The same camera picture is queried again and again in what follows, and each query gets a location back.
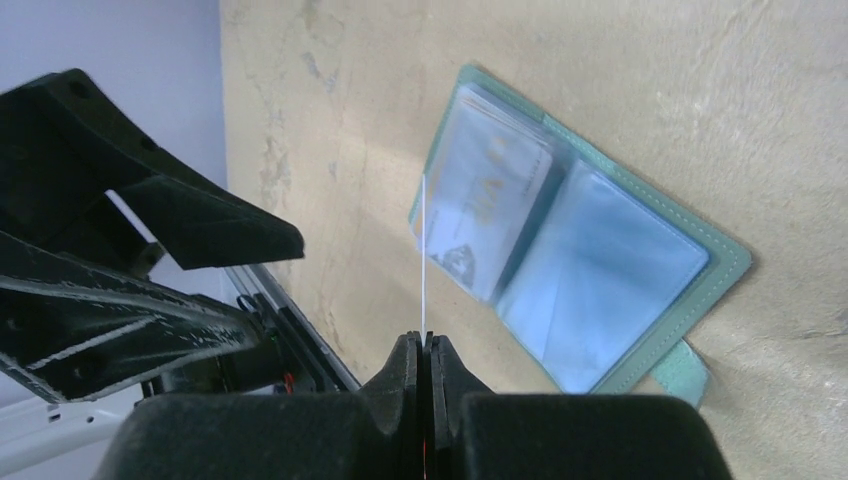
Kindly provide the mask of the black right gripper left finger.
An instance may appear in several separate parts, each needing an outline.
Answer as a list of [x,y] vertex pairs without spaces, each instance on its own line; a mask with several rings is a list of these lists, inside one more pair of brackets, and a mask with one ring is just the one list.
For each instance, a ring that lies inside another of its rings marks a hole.
[[97,479],[414,479],[421,338],[398,337],[359,390],[169,394],[123,422]]

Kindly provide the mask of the teal card holder wallet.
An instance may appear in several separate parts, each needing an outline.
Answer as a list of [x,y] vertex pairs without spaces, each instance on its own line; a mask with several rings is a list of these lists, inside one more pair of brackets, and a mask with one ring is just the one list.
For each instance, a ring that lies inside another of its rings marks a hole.
[[474,65],[478,87],[548,136],[553,163],[507,262],[492,308],[569,394],[623,394],[644,379],[699,406],[710,374],[686,334],[752,263],[731,236],[621,166]]

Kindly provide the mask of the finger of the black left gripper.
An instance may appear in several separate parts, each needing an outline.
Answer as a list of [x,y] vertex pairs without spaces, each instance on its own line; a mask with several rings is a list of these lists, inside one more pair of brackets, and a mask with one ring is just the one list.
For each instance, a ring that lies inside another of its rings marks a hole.
[[219,187],[80,69],[1,96],[1,229],[45,250],[116,193],[186,270],[300,259],[296,226]]
[[1,236],[1,371],[48,402],[95,400],[263,336],[217,300]]

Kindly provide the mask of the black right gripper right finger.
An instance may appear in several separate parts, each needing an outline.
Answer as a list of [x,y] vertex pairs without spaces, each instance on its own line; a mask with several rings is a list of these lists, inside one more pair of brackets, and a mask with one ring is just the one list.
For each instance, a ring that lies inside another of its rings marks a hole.
[[729,479],[688,403],[658,394],[497,394],[429,333],[429,479]]

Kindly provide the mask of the silver VIP credit card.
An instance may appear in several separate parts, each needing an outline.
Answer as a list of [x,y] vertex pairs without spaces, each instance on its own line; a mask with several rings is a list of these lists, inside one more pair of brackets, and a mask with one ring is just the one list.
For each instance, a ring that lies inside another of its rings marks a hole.
[[456,93],[425,173],[415,235],[469,295],[491,301],[553,163],[531,119],[475,86]]

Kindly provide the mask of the white VIP credit card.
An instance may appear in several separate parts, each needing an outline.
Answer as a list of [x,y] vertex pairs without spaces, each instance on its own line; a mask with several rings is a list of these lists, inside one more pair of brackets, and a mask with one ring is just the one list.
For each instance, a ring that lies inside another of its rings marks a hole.
[[420,336],[423,342],[427,337],[427,176],[422,175],[419,202],[420,221]]

